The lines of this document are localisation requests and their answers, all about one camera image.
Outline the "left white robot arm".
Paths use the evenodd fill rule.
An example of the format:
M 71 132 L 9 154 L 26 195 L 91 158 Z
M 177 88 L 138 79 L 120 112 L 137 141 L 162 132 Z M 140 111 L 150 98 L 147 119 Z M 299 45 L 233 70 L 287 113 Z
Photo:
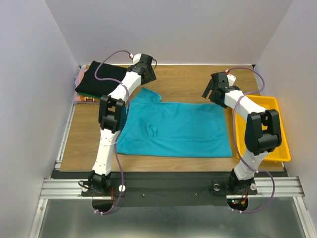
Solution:
M 95 79 L 113 81 L 118 86 L 108 95 L 100 98 L 98 122 L 100 124 L 100 142 L 97 157 L 88 177 L 87 189 L 98 195 L 106 195 L 110 191 L 110 174 L 113 154 L 129 113 L 130 96 L 140 85 L 156 80 L 152 62 L 156 60 L 146 54 L 130 54 L 132 65 L 128 67 L 125 77 L 119 81 L 114 78 L 98 76 L 99 67 L 95 71 Z

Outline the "teal t shirt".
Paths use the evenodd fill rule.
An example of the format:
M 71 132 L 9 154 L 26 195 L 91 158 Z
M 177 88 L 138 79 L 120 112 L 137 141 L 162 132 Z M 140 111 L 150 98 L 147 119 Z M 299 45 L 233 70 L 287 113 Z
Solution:
M 224 110 L 216 104 L 163 102 L 143 88 L 132 100 L 117 151 L 126 155 L 232 156 Z

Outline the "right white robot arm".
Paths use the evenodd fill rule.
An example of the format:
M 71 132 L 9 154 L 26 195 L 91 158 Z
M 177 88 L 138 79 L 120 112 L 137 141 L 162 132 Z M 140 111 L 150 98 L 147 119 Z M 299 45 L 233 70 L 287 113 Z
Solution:
M 279 112 L 256 104 L 234 82 L 235 76 L 228 70 L 213 73 L 202 97 L 225 109 L 232 108 L 233 115 L 239 114 L 246 122 L 246 150 L 243 155 L 237 153 L 240 162 L 231 171 L 228 180 L 228 190 L 240 193 L 250 188 L 260 164 L 281 145 L 282 136 Z

